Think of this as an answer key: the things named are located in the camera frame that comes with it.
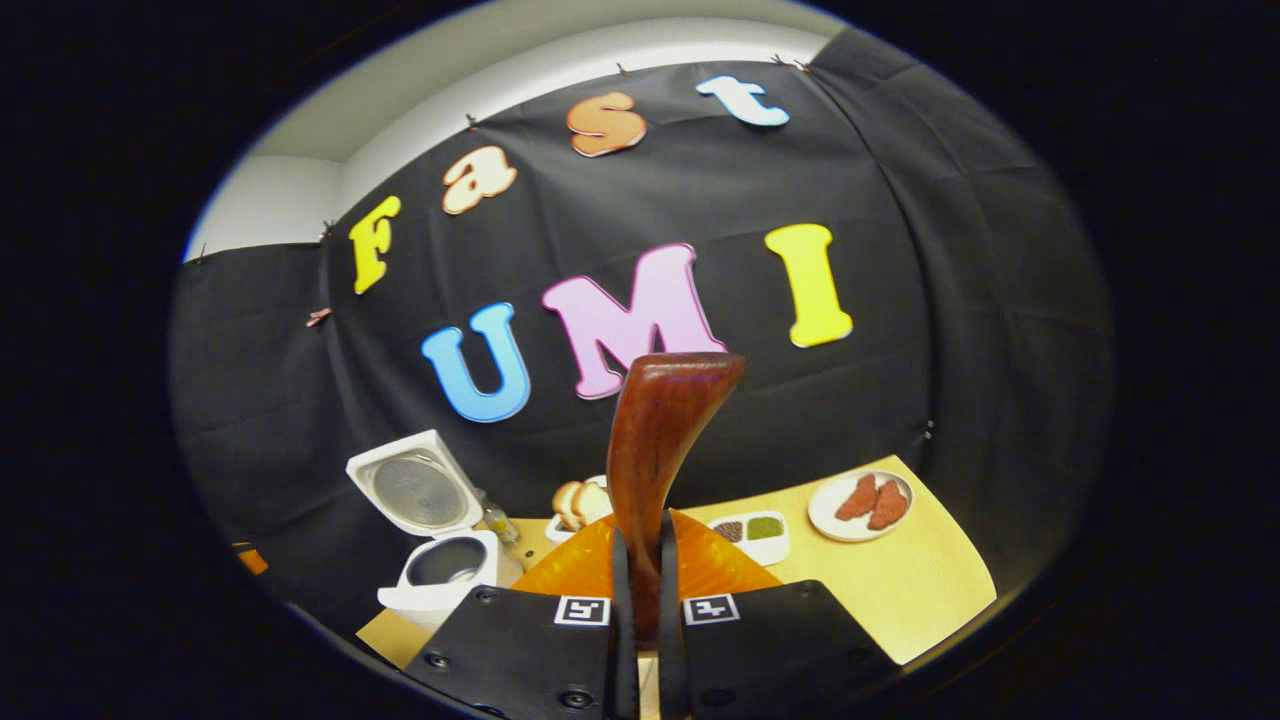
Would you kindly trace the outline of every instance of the letter m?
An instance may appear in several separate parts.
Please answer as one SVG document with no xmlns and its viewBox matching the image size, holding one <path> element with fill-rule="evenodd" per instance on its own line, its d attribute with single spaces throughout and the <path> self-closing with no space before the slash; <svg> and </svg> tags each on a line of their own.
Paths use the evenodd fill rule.
<svg viewBox="0 0 1280 720">
<path fill-rule="evenodd" d="M 582 373 L 575 388 L 580 397 L 598 400 L 622 389 L 622 375 L 604 364 L 602 350 L 625 368 L 654 351 L 655 334 L 662 336 L 666 352 L 726 352 L 724 343 L 712 337 L 698 300 L 692 275 L 696 256 L 685 243 L 663 245 L 641 255 L 630 310 L 585 275 L 543 293 L 543 306 L 559 313 Z"/>
</svg>

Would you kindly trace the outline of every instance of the foam letter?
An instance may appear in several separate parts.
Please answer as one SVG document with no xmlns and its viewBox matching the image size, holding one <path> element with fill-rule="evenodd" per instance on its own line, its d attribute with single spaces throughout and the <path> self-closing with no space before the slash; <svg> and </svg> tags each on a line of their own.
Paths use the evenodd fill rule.
<svg viewBox="0 0 1280 720">
<path fill-rule="evenodd" d="M 444 388 L 449 405 L 467 420 L 497 423 L 506 420 L 529 402 L 529 370 L 520 356 L 520 347 L 511 334 L 511 318 L 516 311 L 509 302 L 481 307 L 471 315 L 471 329 L 483 334 L 489 343 L 494 364 L 502 375 L 502 384 L 493 395 L 476 389 L 471 373 L 462 361 L 462 331 L 444 328 L 422 341 L 422 356 L 435 365 L 435 374 Z"/>
<path fill-rule="evenodd" d="M 663 245 L 636 260 L 631 309 L 626 310 L 585 275 L 543 293 L 543 306 L 559 313 L 582 378 L 579 397 L 596 400 L 622 389 L 622 375 L 604 364 L 602 347 L 630 368 L 653 352 L 654 333 L 667 352 L 724 352 L 703 315 L 692 266 L 696 254 L 684 243 Z"/>
<path fill-rule="evenodd" d="M 814 224 L 787 225 L 764 236 L 764 246 L 781 255 L 787 268 L 796 305 L 791 342 L 799 347 L 832 342 L 854 329 L 854 319 L 840 309 L 828 245 L 831 231 Z"/>
<path fill-rule="evenodd" d="M 348 237 L 356 246 L 356 295 L 364 295 L 387 274 L 387 263 L 379 260 L 378 254 L 392 249 L 389 219 L 397 214 L 399 214 L 399 197 L 388 195 L 372 213 L 352 225 Z"/>
<path fill-rule="evenodd" d="M 750 82 L 739 82 L 730 76 L 713 77 L 698 86 L 698 92 L 714 95 L 731 115 L 753 126 L 781 126 L 791 119 L 782 108 L 765 108 L 755 99 L 764 88 Z"/>
<path fill-rule="evenodd" d="M 507 154 L 497 145 L 486 145 L 462 156 L 444 173 L 444 211 L 461 215 L 475 208 L 481 197 L 502 195 L 516 182 L 516 168 L 507 165 Z"/>
<path fill-rule="evenodd" d="M 627 113 L 635 104 L 627 95 L 609 92 L 570 108 L 564 122 L 573 131 L 573 150 L 599 158 L 640 142 L 648 126 L 640 115 Z"/>
</svg>

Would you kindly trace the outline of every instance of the glass bottle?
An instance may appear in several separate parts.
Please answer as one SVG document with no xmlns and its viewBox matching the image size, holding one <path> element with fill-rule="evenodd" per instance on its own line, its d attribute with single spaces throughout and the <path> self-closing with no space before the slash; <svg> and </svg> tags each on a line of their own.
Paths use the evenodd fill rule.
<svg viewBox="0 0 1280 720">
<path fill-rule="evenodd" d="M 520 541 L 520 530 L 512 524 L 511 518 L 498 507 L 494 501 L 489 500 L 489 496 L 480 488 L 476 488 L 476 500 L 480 501 L 480 507 L 484 509 L 484 524 L 488 525 L 493 534 L 498 536 L 498 539 L 513 544 Z"/>
</svg>

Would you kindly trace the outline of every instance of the white lid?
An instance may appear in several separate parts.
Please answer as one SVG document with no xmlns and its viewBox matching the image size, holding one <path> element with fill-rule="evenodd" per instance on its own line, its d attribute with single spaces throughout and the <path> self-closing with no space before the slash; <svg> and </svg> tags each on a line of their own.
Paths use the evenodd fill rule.
<svg viewBox="0 0 1280 720">
<path fill-rule="evenodd" d="M 397 528 L 440 537 L 484 516 L 476 489 L 435 430 L 401 438 L 347 461 L 347 475 Z"/>
</svg>

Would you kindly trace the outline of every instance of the table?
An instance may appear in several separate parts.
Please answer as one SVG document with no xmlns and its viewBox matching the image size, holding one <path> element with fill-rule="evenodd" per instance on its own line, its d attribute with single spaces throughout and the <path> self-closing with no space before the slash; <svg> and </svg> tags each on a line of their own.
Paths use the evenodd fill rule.
<svg viewBox="0 0 1280 720">
<path fill-rule="evenodd" d="M 872 469 L 906 478 L 914 491 L 914 505 L 893 532 L 869 542 L 838 542 L 813 528 L 809 497 L 827 478 L 678 510 L 707 524 L 758 510 L 781 512 L 791 533 L 791 551 L 768 570 L 783 583 L 820 580 L 886 655 L 905 665 L 991 605 L 996 587 L 969 537 L 910 468 L 897 456 L 888 456 L 854 471 Z M 520 542 L 507 551 L 525 570 L 553 548 L 544 534 L 548 521 L 549 518 L 512 519 L 520 529 Z M 397 667 L 408 665 L 430 639 L 425 630 L 390 610 L 381 611 L 356 635 Z M 653 653 L 641 653 L 639 662 L 641 715 L 648 719 L 652 711 L 657 717 L 657 662 Z"/>
</svg>

